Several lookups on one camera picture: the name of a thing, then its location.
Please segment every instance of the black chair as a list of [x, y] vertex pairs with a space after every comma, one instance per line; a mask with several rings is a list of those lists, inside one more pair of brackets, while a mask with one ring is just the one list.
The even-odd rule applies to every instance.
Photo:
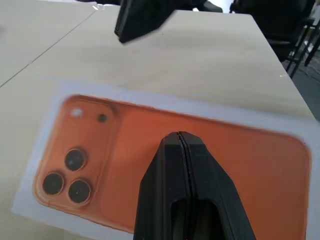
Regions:
[[250, 14], [283, 62], [295, 48], [314, 4], [315, 0], [234, 0], [230, 13]]

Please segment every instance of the beige table surface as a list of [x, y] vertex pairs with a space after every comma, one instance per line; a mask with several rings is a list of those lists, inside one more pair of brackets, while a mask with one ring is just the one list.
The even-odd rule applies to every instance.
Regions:
[[123, 46], [114, 35], [116, 6], [92, 14], [90, 5], [31, 0], [32, 8], [42, 12], [30, 14], [27, 7], [18, 6], [19, 15], [12, 6], [3, 10], [3, 4], [8, 3], [0, 3], [0, 24], [6, 29], [0, 36], [1, 82], [27, 67], [0, 88], [1, 239], [82, 239], [11, 214], [60, 80], [106, 83], [313, 119], [248, 15], [177, 11], [161, 31]]

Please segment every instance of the phone back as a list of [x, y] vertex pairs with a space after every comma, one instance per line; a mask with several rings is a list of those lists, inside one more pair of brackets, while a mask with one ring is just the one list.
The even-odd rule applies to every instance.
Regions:
[[33, 183], [43, 205], [132, 233], [161, 139], [202, 139], [233, 180], [257, 239], [302, 240], [311, 158], [282, 133], [89, 96], [67, 99]]

